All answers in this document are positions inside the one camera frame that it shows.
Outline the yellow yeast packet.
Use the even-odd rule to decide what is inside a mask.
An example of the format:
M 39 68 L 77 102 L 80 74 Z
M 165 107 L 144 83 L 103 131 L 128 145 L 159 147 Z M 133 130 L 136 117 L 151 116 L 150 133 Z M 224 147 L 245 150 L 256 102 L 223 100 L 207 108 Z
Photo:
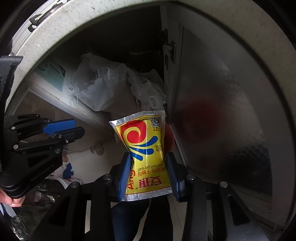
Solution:
M 110 121 L 131 156 L 131 172 L 122 201 L 138 201 L 172 192 L 165 164 L 164 110 L 141 111 Z

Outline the red trash bin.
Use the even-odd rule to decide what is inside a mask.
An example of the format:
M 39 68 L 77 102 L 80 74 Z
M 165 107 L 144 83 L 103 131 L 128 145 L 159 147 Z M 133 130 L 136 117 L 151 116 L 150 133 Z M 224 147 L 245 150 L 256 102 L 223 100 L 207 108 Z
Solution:
M 174 145 L 174 134 L 171 127 L 165 124 L 164 152 L 171 152 Z

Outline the black gas stove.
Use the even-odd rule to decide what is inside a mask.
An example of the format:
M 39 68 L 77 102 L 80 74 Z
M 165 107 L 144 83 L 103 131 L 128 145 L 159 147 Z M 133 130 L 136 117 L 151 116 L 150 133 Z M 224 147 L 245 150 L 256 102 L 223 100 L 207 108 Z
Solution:
M 68 1 L 58 1 L 55 4 L 53 4 L 51 8 L 48 9 L 46 12 L 34 15 L 31 18 L 29 18 L 30 25 L 29 27 L 27 27 L 27 29 L 30 32 L 33 32 L 34 29 L 36 29 L 36 27 L 38 27 L 38 25 L 40 25 L 41 22 L 43 22 L 48 16 L 50 16 L 53 12 L 55 12 L 58 8 L 62 7 L 67 2 Z

